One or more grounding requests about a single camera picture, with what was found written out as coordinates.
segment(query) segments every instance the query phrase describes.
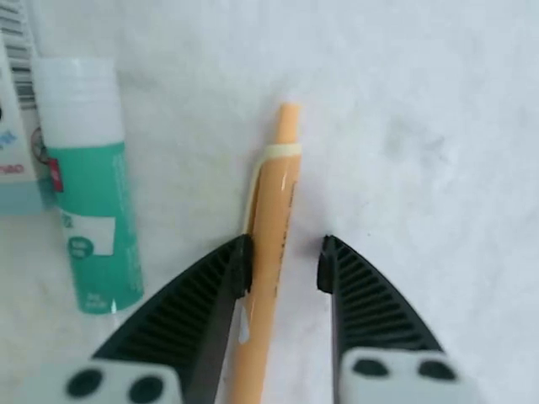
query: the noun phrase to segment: pen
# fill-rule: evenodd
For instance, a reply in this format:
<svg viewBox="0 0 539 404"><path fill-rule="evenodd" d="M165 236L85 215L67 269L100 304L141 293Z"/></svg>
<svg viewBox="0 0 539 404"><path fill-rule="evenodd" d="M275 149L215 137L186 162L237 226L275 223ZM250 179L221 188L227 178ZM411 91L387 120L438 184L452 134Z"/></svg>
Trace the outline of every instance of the pen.
<svg viewBox="0 0 539 404"><path fill-rule="evenodd" d="M241 306L232 404L258 404L264 388L279 275L302 156L296 142L298 115L299 106L281 105L275 144L264 149L251 183L244 230L253 238L253 282Z"/></svg>

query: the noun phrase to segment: box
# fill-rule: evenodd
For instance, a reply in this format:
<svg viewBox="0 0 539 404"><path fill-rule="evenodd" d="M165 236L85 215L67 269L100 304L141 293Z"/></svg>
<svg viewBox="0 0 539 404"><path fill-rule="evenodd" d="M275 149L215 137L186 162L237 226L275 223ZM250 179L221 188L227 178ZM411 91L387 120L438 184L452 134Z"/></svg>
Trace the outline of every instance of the box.
<svg viewBox="0 0 539 404"><path fill-rule="evenodd" d="M34 54L20 1L0 0L0 215L40 212L54 193L30 71Z"/></svg>

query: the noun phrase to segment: white sticker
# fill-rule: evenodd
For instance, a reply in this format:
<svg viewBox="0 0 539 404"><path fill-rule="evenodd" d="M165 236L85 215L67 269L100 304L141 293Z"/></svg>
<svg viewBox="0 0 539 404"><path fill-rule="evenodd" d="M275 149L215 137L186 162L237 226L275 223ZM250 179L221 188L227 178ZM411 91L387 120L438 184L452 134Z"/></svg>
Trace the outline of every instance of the white sticker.
<svg viewBox="0 0 539 404"><path fill-rule="evenodd" d="M61 210L64 237L84 237L93 244L93 255L113 255L115 252L115 217L80 216Z"/></svg>
<svg viewBox="0 0 539 404"><path fill-rule="evenodd" d="M242 304L242 310L239 317L239 336L237 337L237 340L239 343L246 343L249 340L249 319L244 304Z"/></svg>

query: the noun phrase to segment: pen clip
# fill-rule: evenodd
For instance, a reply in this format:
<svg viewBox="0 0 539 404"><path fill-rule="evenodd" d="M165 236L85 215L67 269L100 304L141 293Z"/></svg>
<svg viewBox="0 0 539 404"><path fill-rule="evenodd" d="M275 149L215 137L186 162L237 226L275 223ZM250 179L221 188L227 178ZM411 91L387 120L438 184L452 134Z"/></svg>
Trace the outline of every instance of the pen clip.
<svg viewBox="0 0 539 404"><path fill-rule="evenodd" d="M247 206L245 207L245 216L243 218L243 234L253 234L254 217L256 216L256 204L259 197L260 170L262 169L264 161L264 158L257 161L253 174L251 175Z"/></svg>

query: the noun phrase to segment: green label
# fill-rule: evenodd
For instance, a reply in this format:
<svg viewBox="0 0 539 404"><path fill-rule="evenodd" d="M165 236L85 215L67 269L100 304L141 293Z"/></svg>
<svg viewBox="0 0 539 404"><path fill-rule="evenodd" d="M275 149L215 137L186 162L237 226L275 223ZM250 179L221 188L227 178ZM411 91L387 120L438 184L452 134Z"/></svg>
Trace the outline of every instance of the green label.
<svg viewBox="0 0 539 404"><path fill-rule="evenodd" d="M109 313L135 303L142 279L124 143L48 152L81 310Z"/></svg>

